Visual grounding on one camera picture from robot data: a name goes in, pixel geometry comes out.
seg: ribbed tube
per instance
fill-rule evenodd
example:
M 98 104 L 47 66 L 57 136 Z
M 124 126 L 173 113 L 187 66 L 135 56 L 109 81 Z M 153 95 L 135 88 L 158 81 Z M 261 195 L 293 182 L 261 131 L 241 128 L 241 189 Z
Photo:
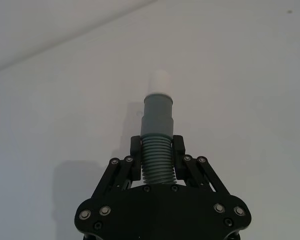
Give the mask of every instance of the ribbed tube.
M 171 140 L 164 136 L 142 138 L 142 174 L 145 184 L 175 184 Z

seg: metal screw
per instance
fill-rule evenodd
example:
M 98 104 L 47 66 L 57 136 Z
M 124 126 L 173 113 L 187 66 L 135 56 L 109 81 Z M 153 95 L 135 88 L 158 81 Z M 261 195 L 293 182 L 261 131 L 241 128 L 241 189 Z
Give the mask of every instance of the metal screw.
M 95 230 L 100 230 L 101 228 L 102 228 L 102 222 L 97 221 L 97 222 L 94 224 L 94 229 L 95 229 Z
M 205 163 L 206 159 L 203 156 L 198 157 L 200 163 Z
M 128 156 L 125 160 L 129 163 L 129 162 L 132 162 L 132 161 L 133 161 L 133 158 L 130 157 L 130 156 Z
M 109 206 L 103 206 L 100 208 L 100 215 L 101 216 L 107 216 L 111 212 L 111 208 Z
M 172 187 L 171 187 L 171 190 L 172 191 L 174 191 L 174 192 L 177 192 L 178 191 L 178 186 L 176 186 L 176 185 L 173 185 Z
M 241 207 L 236 206 L 234 209 L 234 212 L 239 215 L 239 216 L 244 216 L 246 215 L 245 210 L 243 210 Z
M 222 206 L 220 203 L 217 203 L 213 206 L 214 210 L 218 213 L 224 213 L 225 212 L 225 207 Z
M 191 160 L 191 157 L 190 156 L 188 156 L 188 155 L 186 155 L 186 156 L 184 156 L 184 158 L 183 158 L 184 160 L 186 160 L 186 161 L 190 161 Z
M 90 218 L 90 215 L 91 215 L 91 212 L 89 210 L 83 210 L 79 214 L 79 219 L 86 220 L 86 219 Z
M 227 227 L 232 227 L 232 225 L 234 224 L 233 221 L 230 219 L 230 218 L 225 218 L 224 219 L 224 224 L 227 226 Z
M 143 191 L 145 191 L 145 192 L 150 192 L 150 187 L 149 187 L 149 186 L 144 186 L 144 187 L 143 187 Z

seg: white plastic cap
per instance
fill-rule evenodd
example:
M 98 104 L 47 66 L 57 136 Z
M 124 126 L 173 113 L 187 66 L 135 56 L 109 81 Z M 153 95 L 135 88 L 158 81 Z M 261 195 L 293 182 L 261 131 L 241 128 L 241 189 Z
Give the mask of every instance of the white plastic cap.
M 147 96 L 150 94 L 165 94 L 171 98 L 171 78 L 164 70 L 154 71 L 150 75 Z

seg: white ceiling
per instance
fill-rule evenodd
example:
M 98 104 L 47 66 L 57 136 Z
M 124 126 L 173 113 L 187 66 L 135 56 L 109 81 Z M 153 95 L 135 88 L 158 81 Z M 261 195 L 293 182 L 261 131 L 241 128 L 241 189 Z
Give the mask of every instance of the white ceiling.
M 153 0 L 0 0 L 0 70 Z

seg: gray cylinder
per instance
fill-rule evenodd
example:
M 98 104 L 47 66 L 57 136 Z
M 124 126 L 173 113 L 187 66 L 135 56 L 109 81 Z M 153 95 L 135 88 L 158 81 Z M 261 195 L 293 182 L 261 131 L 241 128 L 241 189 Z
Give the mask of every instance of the gray cylinder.
M 141 124 L 142 174 L 145 184 L 175 184 L 172 162 L 171 97 L 154 93 L 144 99 L 144 115 Z

